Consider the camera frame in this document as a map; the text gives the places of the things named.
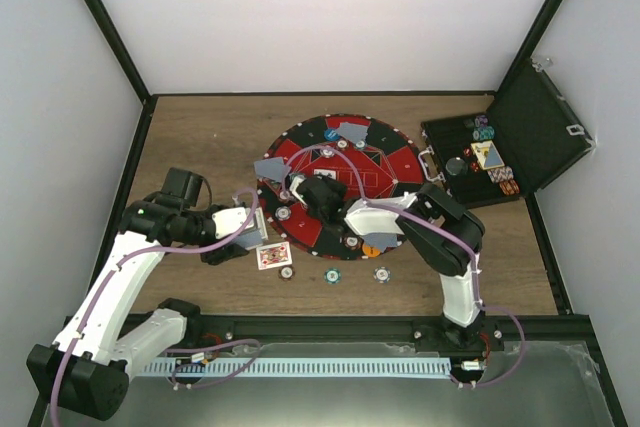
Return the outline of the blue round blind button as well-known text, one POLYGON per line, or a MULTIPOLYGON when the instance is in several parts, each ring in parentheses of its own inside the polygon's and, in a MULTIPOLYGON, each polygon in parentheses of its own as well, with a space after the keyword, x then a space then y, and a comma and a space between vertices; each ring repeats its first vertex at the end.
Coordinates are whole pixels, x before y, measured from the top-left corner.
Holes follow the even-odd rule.
POLYGON ((333 128, 326 129, 324 132, 324 137, 329 142, 336 142, 340 139, 339 133, 333 128))

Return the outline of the red black chip stack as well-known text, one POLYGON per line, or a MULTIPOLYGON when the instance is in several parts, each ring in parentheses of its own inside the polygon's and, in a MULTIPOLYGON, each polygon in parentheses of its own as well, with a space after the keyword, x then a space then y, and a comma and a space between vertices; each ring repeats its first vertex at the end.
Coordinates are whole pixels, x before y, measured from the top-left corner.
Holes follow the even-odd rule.
POLYGON ((291 280, 295 275, 295 271, 291 266, 283 266, 279 270, 279 277, 282 280, 291 280))

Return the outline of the green blue chip stack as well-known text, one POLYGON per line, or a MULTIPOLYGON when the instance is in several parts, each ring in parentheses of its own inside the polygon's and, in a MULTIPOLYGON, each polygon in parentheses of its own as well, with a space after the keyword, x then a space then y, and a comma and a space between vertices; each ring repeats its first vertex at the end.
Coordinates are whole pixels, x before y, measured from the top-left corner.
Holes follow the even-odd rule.
POLYGON ((336 284, 341 280, 341 273, 338 269, 328 269, 324 274, 324 279, 329 284, 336 284))

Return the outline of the purple white chip stack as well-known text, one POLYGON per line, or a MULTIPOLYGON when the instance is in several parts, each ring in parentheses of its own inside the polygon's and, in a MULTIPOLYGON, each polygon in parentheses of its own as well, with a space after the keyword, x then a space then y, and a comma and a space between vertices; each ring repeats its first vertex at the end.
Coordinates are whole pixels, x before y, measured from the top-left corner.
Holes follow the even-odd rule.
POLYGON ((391 273, 388 269, 379 267, 374 270, 374 279, 378 283, 387 283, 391 278, 391 273))

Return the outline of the grey playing card deck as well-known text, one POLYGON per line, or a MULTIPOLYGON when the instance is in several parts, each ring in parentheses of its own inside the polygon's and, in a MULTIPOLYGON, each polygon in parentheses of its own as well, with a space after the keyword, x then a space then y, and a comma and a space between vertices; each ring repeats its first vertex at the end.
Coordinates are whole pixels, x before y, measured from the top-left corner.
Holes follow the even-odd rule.
POLYGON ((239 245, 245 250, 252 250, 257 247, 263 246, 264 242, 268 239, 266 228, 264 226, 252 227, 246 229, 241 235, 235 238, 233 243, 239 245))

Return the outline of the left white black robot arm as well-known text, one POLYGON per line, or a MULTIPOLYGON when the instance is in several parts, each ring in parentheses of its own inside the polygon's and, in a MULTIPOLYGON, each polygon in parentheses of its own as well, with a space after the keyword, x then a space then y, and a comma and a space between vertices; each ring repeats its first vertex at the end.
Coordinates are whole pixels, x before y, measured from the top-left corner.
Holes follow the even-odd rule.
POLYGON ((200 309, 167 299, 128 334, 121 329, 134 300, 166 254, 199 254, 226 260, 240 252, 235 239, 253 223, 259 206, 235 200, 230 207, 198 210, 202 176, 172 168, 162 188, 127 207, 111 253, 77 312, 49 346, 32 348, 27 367, 54 426, 61 409, 97 420, 110 419, 123 403, 130 382, 163 353, 195 362, 233 342, 201 347, 200 309))

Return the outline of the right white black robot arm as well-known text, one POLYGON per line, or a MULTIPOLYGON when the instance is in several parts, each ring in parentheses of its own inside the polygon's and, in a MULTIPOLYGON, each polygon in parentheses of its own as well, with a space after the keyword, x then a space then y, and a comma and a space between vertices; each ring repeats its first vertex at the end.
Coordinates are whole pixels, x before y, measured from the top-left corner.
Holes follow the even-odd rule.
POLYGON ((485 227, 474 214, 430 183, 414 193, 383 199, 347 199, 344 184, 322 175, 291 175, 286 188, 339 238, 404 237, 439 275, 447 343, 465 350, 479 339, 483 303, 478 276, 485 227))

